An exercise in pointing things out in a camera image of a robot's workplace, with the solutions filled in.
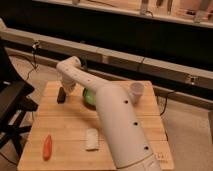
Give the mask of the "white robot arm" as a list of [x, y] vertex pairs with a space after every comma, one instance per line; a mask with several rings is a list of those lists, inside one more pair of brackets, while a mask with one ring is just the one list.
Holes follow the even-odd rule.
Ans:
[[95, 106], [117, 171], [161, 171], [147, 136], [136, 117], [133, 104], [140, 94], [80, 69], [73, 56], [56, 65], [63, 83], [78, 83], [95, 94]]

